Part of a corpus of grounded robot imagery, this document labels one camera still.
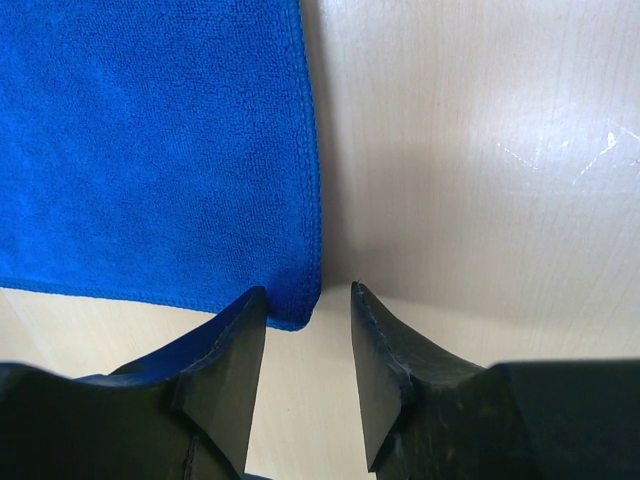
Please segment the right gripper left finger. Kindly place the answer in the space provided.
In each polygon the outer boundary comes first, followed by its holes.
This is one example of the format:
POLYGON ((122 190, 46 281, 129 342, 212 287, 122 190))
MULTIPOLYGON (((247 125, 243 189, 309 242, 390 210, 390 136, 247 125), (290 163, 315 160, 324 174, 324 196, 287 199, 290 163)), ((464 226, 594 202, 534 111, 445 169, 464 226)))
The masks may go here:
POLYGON ((110 374, 1 367, 5 479, 242 479, 267 299, 249 289, 110 374))

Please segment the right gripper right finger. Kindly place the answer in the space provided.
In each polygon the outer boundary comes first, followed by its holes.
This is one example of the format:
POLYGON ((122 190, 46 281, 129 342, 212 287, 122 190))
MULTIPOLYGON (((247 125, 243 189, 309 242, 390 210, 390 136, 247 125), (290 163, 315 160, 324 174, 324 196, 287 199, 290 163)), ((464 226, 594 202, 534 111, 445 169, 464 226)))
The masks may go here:
POLYGON ((351 287, 367 468, 379 479, 635 479, 635 359, 480 367, 351 287))

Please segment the blue towel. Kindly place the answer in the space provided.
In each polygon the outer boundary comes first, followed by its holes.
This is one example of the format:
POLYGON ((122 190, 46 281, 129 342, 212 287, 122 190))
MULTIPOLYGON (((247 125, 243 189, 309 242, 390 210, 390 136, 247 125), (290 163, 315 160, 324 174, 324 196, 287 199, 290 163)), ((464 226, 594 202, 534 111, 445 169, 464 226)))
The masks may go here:
POLYGON ((295 331, 321 250, 298 2, 2 3, 3 286, 295 331))

